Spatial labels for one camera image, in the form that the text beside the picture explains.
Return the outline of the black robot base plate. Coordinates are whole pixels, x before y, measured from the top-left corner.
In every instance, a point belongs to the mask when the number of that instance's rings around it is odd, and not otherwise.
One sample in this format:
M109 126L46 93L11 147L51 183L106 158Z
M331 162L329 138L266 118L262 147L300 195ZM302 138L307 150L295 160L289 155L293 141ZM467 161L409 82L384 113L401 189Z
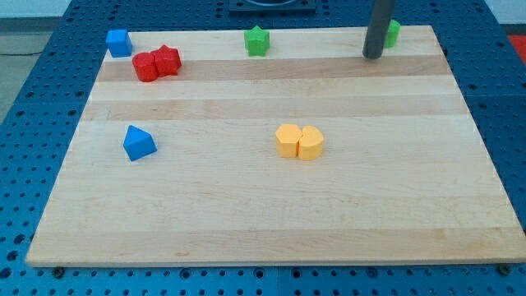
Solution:
M230 12L314 12L316 0L227 0Z

